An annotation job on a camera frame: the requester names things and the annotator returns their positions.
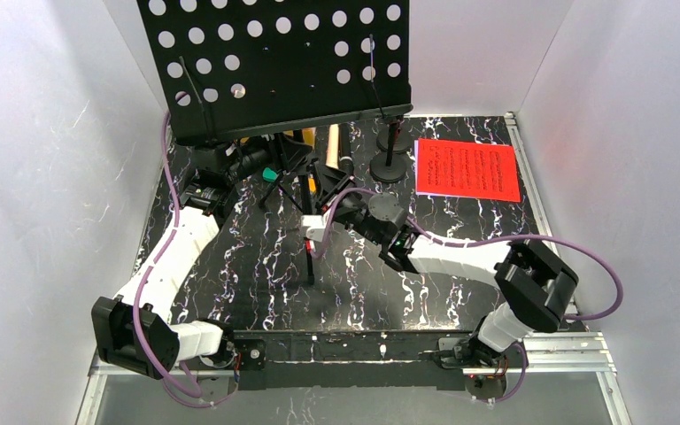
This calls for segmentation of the black handheld microphone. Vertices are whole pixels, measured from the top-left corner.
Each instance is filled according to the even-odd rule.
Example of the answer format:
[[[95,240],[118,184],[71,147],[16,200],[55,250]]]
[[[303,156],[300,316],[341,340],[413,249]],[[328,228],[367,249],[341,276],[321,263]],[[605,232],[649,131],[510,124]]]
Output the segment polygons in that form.
[[[354,164],[352,160],[351,129],[348,123],[339,125],[339,148],[338,165],[339,169],[348,175],[354,174]]]

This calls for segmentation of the black desktop microphone stand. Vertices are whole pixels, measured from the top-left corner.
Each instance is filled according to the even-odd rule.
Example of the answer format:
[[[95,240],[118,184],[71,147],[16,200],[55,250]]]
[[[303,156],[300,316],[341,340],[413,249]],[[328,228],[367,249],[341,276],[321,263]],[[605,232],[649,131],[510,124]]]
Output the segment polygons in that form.
[[[387,126],[386,133],[377,135],[377,146],[385,147],[385,150],[376,154],[369,164],[369,172],[376,182],[396,183],[406,177],[406,162],[394,151],[401,125],[401,120],[394,120]]]

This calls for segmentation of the black tripod music stand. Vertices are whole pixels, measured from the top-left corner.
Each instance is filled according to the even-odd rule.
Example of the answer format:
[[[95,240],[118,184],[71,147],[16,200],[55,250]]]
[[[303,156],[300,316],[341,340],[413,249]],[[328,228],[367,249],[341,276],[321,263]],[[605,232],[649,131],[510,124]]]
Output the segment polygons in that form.
[[[412,110],[407,1],[141,1],[169,116],[185,147]],[[291,172],[302,182],[314,153]],[[313,215],[315,193],[298,207]]]

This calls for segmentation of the red sheet music page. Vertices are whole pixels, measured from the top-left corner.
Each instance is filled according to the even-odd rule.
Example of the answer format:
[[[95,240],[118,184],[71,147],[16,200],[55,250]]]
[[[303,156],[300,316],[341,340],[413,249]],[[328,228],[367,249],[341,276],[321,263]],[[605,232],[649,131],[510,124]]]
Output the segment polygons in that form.
[[[514,148],[419,139],[418,194],[504,202],[522,199]]]

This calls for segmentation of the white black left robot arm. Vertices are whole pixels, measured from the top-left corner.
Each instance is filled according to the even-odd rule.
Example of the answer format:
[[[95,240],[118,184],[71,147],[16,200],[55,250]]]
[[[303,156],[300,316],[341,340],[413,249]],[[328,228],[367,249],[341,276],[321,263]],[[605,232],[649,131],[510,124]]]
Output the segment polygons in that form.
[[[292,171],[312,150],[285,134],[192,149],[194,171],[174,196],[174,218],[158,244],[113,297],[100,297],[92,307],[98,357],[156,380],[185,360],[225,360],[232,329],[211,319],[173,324],[174,299],[202,252],[228,225],[238,184],[267,167]]]

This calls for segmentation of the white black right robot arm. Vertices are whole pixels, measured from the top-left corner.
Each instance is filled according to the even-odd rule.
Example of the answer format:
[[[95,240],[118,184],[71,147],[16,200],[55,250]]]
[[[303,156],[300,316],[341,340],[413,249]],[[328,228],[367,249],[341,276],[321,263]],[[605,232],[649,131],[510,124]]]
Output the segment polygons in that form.
[[[321,255],[339,224],[377,246],[383,263],[397,272],[447,274],[501,292],[504,303],[469,336],[429,353],[441,368],[497,365],[524,337],[560,328],[579,279],[540,236],[507,242],[437,236],[419,226],[395,195],[358,188],[349,174],[329,166],[308,169],[316,212],[303,216],[301,231],[310,252]]]

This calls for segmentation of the pink microphone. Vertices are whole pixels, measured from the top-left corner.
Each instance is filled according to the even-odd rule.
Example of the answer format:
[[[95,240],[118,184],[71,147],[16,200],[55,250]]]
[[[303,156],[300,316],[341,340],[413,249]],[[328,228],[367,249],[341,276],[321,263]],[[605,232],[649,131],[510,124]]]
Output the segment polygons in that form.
[[[338,124],[332,124],[328,127],[328,142],[326,149],[325,164],[328,167],[338,169],[339,158],[339,137],[340,128]]]

